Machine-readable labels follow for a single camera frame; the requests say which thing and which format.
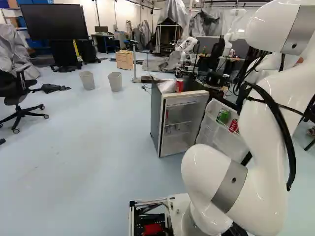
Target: black office chair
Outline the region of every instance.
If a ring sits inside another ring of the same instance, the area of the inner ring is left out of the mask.
[[[25,80],[24,71],[31,66],[30,63],[24,64],[22,67],[19,67],[16,70],[17,77],[14,77],[11,73],[0,70],[0,97],[4,97],[4,103],[6,106],[15,106],[16,112],[7,118],[0,120],[0,128],[3,126],[3,123],[11,120],[16,117],[16,120],[12,126],[12,131],[15,134],[20,132],[20,129],[17,128],[22,117],[33,116],[33,117],[44,117],[45,119],[49,118],[47,114],[37,114],[31,111],[36,109],[44,110],[44,104],[40,104],[35,107],[30,107],[22,109],[18,104],[21,103],[31,89],[30,86],[33,86],[37,83],[37,80]]]

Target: black monitor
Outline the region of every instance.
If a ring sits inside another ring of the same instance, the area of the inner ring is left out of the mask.
[[[107,33],[108,32],[108,27],[107,26],[95,26],[95,32],[99,33]]]
[[[83,9],[78,4],[21,4],[33,40],[88,39]]]

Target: wooden cabinet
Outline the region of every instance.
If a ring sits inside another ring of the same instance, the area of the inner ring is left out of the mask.
[[[120,50],[116,52],[117,68],[131,70],[133,69],[132,52],[126,50]]]

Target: chair armrest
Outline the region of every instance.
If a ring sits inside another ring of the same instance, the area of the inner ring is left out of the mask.
[[[25,63],[24,65],[22,65],[20,67],[17,67],[15,69],[16,77],[18,79],[17,89],[20,91],[21,94],[25,94],[26,93],[24,71],[26,69],[28,69],[31,65],[32,65],[32,63],[29,62],[29,63]]]
[[[17,67],[15,69],[16,73],[21,73],[22,71],[28,69],[30,66],[32,65],[32,63],[28,62],[28,63],[25,63],[24,65],[20,66],[20,67]]]

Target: red can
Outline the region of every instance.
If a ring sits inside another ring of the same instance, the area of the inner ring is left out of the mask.
[[[238,120],[237,119],[232,120],[232,123],[231,123],[228,130],[232,133],[238,132]]]
[[[183,90],[184,90],[184,80],[179,78],[176,80],[175,91],[182,92]]]

